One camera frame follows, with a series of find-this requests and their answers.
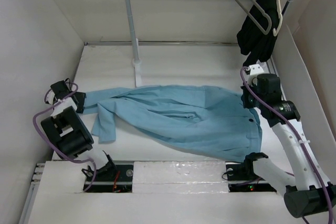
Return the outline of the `light blue trousers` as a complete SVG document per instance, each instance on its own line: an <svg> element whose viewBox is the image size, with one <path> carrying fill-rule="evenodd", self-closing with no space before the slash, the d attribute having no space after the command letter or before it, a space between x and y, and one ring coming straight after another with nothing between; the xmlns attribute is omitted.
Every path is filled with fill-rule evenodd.
<svg viewBox="0 0 336 224"><path fill-rule="evenodd" d="M84 114L96 114L91 133L116 140L115 117L166 146L197 155L242 162L261 150L256 110L240 95L216 86L142 86L86 93Z"/></svg>

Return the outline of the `white plastic hanger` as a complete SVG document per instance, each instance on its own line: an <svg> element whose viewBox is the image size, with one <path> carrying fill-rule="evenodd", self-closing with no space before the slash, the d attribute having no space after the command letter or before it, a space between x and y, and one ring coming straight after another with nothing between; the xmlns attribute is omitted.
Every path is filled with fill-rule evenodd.
<svg viewBox="0 0 336 224"><path fill-rule="evenodd" d="M278 36L278 34L280 32L280 29L281 29L281 26L282 26L282 22L283 22L281 0L276 0L276 5L277 5L277 14L278 14L279 22L278 22L278 25L275 28L273 28L273 30L272 30L272 33L273 33L274 37Z"/></svg>

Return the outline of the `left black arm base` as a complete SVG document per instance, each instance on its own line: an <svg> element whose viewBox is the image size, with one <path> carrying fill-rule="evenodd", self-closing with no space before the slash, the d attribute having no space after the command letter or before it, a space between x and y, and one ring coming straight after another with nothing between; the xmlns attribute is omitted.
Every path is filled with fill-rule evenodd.
<svg viewBox="0 0 336 224"><path fill-rule="evenodd" d="M134 163L117 162L110 173L97 173L87 193L131 193Z"/></svg>

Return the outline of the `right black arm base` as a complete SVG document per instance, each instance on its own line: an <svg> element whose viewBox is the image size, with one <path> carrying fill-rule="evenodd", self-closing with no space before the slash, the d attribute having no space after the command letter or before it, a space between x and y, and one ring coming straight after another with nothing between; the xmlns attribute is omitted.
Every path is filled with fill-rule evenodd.
<svg viewBox="0 0 336 224"><path fill-rule="evenodd" d="M277 191L263 178L257 175L249 175L244 171L241 163L227 162L226 171L222 175L222 179L228 183L228 191L230 193L258 193Z"/></svg>

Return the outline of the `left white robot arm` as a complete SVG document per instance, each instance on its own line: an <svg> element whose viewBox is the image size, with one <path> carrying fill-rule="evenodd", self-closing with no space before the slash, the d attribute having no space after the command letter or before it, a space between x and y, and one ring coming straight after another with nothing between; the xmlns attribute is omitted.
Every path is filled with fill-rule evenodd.
<svg viewBox="0 0 336 224"><path fill-rule="evenodd" d="M71 88L69 79L50 86L45 103L53 107L52 114L41 121L41 127L61 159L92 164L82 170L89 181L94 173L97 180L112 180L118 173L115 163L106 152L102 152L102 158L93 149L92 135L79 116L84 111L86 94Z"/></svg>

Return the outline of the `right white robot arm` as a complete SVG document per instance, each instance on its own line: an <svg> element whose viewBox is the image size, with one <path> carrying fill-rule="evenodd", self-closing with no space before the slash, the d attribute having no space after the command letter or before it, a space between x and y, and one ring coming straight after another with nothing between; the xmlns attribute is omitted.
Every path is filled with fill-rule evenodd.
<svg viewBox="0 0 336 224"><path fill-rule="evenodd" d="M295 105L282 99L280 79L253 67L240 71L243 79L242 101L245 108L258 108L281 142L293 174L280 169L264 153L245 157L243 173L267 181L284 199L295 218L328 212L329 223L335 222L335 185L322 171L303 132Z"/></svg>

